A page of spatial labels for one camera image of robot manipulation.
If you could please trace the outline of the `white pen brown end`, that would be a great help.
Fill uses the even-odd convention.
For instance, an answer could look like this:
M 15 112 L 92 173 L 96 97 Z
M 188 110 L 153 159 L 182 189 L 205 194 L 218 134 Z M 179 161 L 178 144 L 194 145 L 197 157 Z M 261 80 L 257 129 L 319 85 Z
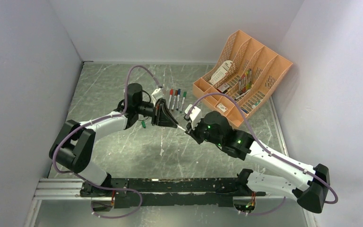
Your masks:
M 171 106 L 171 111 L 175 110 L 175 106 L 176 106 L 176 101 L 177 101 L 177 95 L 178 95 L 178 90 L 176 89 L 173 93 L 173 99 L 172 99 L 172 106 Z

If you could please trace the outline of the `white pen grey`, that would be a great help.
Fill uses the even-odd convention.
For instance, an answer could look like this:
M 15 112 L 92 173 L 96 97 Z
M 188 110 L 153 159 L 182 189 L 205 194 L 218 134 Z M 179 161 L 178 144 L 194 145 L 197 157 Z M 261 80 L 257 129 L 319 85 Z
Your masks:
M 167 104 L 168 109 L 171 109 L 172 98 L 173 98 L 173 89 L 170 90 L 168 104 Z

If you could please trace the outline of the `white pen green end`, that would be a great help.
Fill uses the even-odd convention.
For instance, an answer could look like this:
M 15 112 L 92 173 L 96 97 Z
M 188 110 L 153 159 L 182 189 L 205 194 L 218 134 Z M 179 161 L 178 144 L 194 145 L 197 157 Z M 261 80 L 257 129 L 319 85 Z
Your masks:
M 184 92 L 183 92 L 183 95 L 182 95 L 181 105 L 180 105 L 180 108 L 179 108 L 179 112 L 180 112 L 180 113 L 182 113 L 182 112 L 183 112 L 186 95 L 187 95 L 187 92 L 186 92 L 186 91 L 184 91 Z

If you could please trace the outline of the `white pen blue cap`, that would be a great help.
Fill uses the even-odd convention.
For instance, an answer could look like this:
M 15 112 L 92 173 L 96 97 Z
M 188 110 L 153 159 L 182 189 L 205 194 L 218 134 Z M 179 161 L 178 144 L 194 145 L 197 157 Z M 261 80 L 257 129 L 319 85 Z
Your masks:
M 176 102 L 176 110 L 179 110 L 179 103 L 180 103 L 180 96 L 181 96 L 181 89 L 177 90 L 177 102 Z

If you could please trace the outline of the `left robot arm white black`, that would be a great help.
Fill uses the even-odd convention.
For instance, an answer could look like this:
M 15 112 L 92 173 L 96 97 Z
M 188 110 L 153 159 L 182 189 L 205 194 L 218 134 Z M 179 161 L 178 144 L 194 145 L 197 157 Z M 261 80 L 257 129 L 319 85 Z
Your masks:
M 151 118 L 154 126 L 177 128 L 178 122 L 169 111 L 164 98 L 143 100 L 145 91 L 138 83 L 131 83 L 125 99 L 109 114 L 86 122 L 68 120 L 61 128 L 49 152 L 49 157 L 71 172 L 93 183 L 93 191 L 104 197 L 112 190 L 112 177 L 91 159 L 94 144 L 100 139 L 130 128 L 139 116 Z

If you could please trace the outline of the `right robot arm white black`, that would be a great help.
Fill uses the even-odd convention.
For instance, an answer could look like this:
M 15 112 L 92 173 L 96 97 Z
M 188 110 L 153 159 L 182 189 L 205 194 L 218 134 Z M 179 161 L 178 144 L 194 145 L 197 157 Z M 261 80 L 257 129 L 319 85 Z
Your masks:
M 194 107 L 188 121 L 186 134 L 198 144 L 214 144 L 227 155 L 243 161 L 251 161 L 276 173 L 260 174 L 253 170 L 242 170 L 243 177 L 236 183 L 236 190 L 242 196 L 254 192 L 279 194 L 297 203 L 312 213 L 321 213 L 326 203 L 329 170 L 323 164 L 308 165 L 275 151 L 256 141 L 245 131 L 233 129 L 228 120 L 217 111 L 202 115 Z

